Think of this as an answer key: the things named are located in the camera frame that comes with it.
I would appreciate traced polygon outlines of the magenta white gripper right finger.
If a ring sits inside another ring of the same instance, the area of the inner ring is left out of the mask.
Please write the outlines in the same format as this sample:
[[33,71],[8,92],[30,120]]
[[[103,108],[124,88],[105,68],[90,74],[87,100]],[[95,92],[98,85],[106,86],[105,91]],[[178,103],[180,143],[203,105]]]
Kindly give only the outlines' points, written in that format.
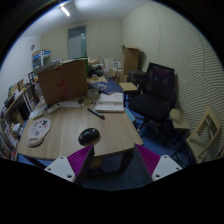
[[160,156],[141,145],[134,145],[134,153],[140,162],[140,166],[153,181],[157,181],[182,169],[170,156]]

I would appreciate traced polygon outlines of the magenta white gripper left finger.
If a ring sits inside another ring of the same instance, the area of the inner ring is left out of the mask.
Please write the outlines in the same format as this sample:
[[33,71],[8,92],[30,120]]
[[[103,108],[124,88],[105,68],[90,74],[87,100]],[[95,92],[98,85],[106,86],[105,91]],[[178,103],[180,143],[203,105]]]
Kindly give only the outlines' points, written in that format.
[[72,183],[82,183],[94,154],[94,146],[86,146],[69,156],[59,156],[45,171]]

